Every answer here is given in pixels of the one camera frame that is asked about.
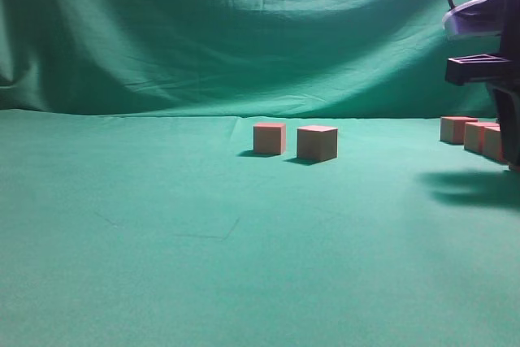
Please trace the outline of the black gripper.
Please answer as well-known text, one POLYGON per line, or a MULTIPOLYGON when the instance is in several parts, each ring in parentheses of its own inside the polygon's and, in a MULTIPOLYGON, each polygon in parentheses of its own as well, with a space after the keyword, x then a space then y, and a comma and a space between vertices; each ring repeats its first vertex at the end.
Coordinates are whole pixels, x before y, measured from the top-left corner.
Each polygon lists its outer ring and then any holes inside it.
MULTIPOLYGON (((445 80, 462 86, 473 82, 497 82, 519 78, 519 0, 505 0, 503 28, 497 51, 447 60, 445 80)), ((519 169, 519 89, 490 85, 489 93, 500 125, 503 159, 519 169)))

